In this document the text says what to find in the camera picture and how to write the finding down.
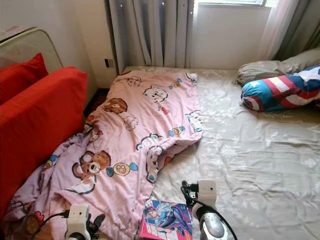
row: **window frame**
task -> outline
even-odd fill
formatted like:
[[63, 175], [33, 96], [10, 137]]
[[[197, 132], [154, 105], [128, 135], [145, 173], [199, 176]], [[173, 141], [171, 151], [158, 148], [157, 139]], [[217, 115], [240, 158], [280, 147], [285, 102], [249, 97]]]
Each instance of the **window frame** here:
[[254, 2], [250, 2], [246, 0], [196, 0], [196, 2], [198, 4], [208, 4], [208, 5], [215, 5], [215, 6], [266, 7], [267, 0], [255, 0]]

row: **sofa armrest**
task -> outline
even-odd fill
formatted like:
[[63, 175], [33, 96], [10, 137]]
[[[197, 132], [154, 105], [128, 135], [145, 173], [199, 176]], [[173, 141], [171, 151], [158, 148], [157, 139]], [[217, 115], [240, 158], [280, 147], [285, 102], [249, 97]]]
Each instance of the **sofa armrest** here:
[[0, 219], [28, 176], [83, 129], [87, 75], [52, 72], [0, 107]]

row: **pink blanket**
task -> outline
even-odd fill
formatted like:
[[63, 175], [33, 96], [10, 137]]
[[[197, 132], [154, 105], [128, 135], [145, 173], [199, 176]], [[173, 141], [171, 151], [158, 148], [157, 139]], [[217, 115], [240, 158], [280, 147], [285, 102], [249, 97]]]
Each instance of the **pink blanket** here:
[[[133, 239], [158, 171], [202, 136], [196, 84], [192, 73], [118, 76], [84, 132], [63, 142], [16, 192], [1, 223], [7, 238], [28, 239], [50, 215], [86, 203], [92, 221], [105, 215], [103, 233]], [[36, 239], [62, 240], [66, 231], [66, 220], [55, 217]]]

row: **beige pillow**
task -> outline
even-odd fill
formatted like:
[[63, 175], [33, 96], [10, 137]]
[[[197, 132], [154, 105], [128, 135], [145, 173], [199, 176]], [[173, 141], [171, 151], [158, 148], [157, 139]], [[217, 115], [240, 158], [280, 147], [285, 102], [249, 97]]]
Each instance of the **beige pillow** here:
[[242, 65], [236, 73], [236, 82], [241, 86], [248, 82], [298, 73], [320, 64], [320, 47], [304, 51], [284, 61], [256, 61]]

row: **wooden floor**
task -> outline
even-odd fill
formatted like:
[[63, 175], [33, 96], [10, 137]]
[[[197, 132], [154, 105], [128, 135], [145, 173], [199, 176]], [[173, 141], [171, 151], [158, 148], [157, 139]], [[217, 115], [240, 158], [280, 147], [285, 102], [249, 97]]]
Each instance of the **wooden floor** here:
[[88, 117], [90, 113], [97, 109], [107, 98], [108, 88], [99, 88], [84, 110], [84, 116]]

